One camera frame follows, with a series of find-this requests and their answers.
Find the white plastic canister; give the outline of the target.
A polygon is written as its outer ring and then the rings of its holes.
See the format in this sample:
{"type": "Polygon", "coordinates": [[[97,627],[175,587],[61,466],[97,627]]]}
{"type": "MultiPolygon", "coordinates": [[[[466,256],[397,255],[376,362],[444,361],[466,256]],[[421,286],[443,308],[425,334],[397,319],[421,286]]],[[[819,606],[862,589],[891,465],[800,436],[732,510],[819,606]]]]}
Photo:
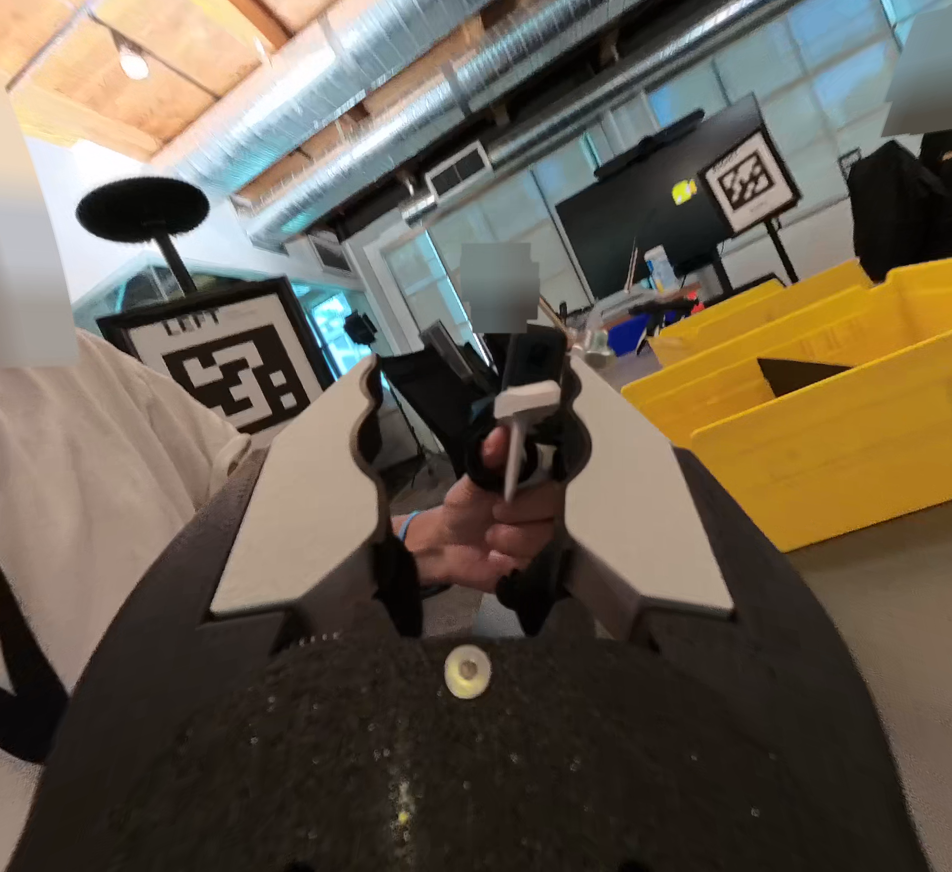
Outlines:
{"type": "Polygon", "coordinates": [[[663,246],[651,247],[645,253],[645,264],[653,288],[661,294],[672,293],[681,288],[681,279],[676,275],[663,246]]]}

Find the yellow plastic bin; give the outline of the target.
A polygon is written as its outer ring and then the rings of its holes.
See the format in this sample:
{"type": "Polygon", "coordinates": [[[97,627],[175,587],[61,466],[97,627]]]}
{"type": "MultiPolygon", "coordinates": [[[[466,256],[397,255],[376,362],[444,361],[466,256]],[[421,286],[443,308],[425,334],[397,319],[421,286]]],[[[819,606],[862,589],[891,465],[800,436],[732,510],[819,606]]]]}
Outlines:
{"type": "Polygon", "coordinates": [[[650,342],[622,394],[783,552],[951,496],[951,260],[871,285],[854,260],[650,342]]]}

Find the white ceiling vent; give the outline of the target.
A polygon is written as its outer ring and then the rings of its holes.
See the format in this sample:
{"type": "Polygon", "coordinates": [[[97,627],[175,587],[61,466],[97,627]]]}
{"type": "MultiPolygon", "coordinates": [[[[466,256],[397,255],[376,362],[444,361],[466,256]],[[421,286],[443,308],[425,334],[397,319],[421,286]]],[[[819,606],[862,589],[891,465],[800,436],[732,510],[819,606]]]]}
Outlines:
{"type": "Polygon", "coordinates": [[[491,172],[492,164],[482,141],[474,140],[446,161],[433,166],[423,177],[434,199],[441,202],[471,187],[491,172]]]}

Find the large black screen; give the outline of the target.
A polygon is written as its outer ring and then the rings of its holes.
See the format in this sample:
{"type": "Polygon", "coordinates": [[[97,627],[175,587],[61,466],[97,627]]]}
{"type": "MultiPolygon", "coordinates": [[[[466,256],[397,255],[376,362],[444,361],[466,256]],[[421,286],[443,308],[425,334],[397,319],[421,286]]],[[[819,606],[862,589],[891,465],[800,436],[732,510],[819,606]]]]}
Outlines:
{"type": "Polygon", "coordinates": [[[678,277],[710,263],[731,238],[700,172],[763,123],[749,94],[711,117],[684,140],[596,182],[556,206],[575,258],[593,297],[620,292],[630,274],[648,275],[645,253],[663,246],[678,277]],[[698,193],[677,206],[672,186],[694,178],[698,193]]]}

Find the black sign stand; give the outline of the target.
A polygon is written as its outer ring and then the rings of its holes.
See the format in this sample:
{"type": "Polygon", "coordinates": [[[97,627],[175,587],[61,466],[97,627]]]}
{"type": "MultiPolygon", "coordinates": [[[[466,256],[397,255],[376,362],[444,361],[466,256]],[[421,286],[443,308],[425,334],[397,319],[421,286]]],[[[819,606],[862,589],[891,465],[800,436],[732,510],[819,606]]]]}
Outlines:
{"type": "Polygon", "coordinates": [[[779,262],[787,276],[789,284],[796,284],[800,281],[800,277],[794,267],[792,260],[789,257],[789,254],[779,236],[778,224],[775,219],[767,219],[765,221],[765,228],[768,232],[769,240],[774,248],[779,262]]]}

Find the person's left hand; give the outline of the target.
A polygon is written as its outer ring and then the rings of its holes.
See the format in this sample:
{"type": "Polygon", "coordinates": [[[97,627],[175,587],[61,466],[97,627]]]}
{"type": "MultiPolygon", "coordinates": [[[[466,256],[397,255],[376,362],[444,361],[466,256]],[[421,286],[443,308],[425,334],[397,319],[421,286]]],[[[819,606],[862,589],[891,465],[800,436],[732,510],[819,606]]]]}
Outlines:
{"type": "Polygon", "coordinates": [[[449,584],[492,593],[499,580],[528,568],[554,541],[564,511],[561,483],[542,481],[505,501],[464,475],[440,505],[421,511],[404,545],[423,587],[449,584]]]}

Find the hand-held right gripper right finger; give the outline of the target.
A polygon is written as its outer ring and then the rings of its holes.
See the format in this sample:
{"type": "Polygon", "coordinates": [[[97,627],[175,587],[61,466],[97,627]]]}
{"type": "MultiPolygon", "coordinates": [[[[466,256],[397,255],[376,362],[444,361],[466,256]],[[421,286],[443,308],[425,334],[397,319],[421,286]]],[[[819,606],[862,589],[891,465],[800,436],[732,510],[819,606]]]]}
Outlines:
{"type": "Polygon", "coordinates": [[[672,443],[582,358],[565,370],[567,592],[596,620],[729,619],[734,603],[672,443]]]}

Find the black white tag sign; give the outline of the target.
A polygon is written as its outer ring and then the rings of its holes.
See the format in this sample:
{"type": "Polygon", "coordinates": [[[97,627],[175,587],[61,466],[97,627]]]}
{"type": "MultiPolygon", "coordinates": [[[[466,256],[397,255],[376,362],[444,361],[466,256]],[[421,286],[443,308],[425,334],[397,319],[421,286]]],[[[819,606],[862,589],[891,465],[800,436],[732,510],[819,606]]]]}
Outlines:
{"type": "Polygon", "coordinates": [[[97,320],[103,337],[173,379],[264,449],[335,382],[292,285],[199,291],[97,320]]]}
{"type": "Polygon", "coordinates": [[[764,124],[733,144],[700,175],[731,237],[779,218],[802,199],[764,124]]]}

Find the black office chair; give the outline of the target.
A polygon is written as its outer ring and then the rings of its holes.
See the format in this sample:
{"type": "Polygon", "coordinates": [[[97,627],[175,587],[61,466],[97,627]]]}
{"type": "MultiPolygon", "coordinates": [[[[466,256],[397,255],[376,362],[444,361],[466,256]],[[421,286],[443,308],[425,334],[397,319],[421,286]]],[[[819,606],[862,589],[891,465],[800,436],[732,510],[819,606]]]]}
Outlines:
{"type": "Polygon", "coordinates": [[[443,447],[456,477],[462,477],[473,390],[429,345],[409,354],[381,357],[379,363],[387,381],[443,447]]]}

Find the black video bar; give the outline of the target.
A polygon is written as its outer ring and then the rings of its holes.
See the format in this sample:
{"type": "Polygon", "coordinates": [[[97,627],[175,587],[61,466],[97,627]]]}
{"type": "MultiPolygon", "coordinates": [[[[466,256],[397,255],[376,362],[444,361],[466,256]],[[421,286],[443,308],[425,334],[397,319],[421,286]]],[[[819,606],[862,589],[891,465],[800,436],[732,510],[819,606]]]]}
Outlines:
{"type": "Polygon", "coordinates": [[[609,180],[629,166],[642,163],[662,149],[684,140],[698,129],[705,117],[705,110],[698,108],[671,125],[644,137],[632,148],[601,165],[594,173],[596,180],[598,182],[609,180]]]}

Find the silver air duct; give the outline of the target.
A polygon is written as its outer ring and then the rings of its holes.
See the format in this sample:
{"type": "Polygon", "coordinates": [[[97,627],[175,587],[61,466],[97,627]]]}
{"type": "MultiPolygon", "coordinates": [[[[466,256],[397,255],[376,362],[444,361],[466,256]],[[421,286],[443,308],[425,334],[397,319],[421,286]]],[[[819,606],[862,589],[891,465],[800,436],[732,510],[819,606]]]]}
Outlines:
{"type": "Polygon", "coordinates": [[[151,161],[232,194],[494,0],[337,0],[151,161]]]}
{"type": "MultiPolygon", "coordinates": [[[[481,112],[554,67],[559,59],[607,32],[607,12],[614,0],[552,0],[533,14],[515,18],[497,39],[480,45],[471,56],[451,62],[444,77],[399,102],[380,120],[328,153],[306,175],[273,191],[244,218],[256,247],[282,246],[294,235],[354,198],[379,180],[416,159],[458,128],[465,111],[481,112]]],[[[486,152],[489,168],[506,168],[576,130],[589,117],[645,81],[695,58],[715,39],[740,22],[773,6],[777,0],[722,0],[705,14],[684,22],[679,32],[658,35],[639,57],[626,57],[601,79],[582,86],[581,97],[568,95],[539,111],[529,124],[517,125],[495,139],[486,152]]]]}

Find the black round disc stand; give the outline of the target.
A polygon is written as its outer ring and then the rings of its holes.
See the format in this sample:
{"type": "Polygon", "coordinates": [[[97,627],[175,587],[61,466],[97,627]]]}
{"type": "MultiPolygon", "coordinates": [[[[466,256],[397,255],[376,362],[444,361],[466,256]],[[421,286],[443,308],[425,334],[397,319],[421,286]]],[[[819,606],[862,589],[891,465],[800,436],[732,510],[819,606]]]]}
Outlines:
{"type": "Polygon", "coordinates": [[[184,181],[139,176],[89,191],[78,201],[77,222],[91,235],[113,244],[154,244],[186,296],[197,293],[173,238],[205,223],[209,200],[184,181]]]}

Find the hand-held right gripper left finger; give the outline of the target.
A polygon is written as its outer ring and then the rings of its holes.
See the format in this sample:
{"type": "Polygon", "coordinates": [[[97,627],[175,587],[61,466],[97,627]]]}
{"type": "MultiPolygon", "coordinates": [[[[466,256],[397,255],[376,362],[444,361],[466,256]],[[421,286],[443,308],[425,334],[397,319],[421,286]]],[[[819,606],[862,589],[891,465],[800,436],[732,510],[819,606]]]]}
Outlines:
{"type": "Polygon", "coordinates": [[[382,401],[364,358],[272,441],[209,609],[232,618],[289,608],[349,618],[376,591],[386,536],[382,482],[361,448],[382,401]]]}

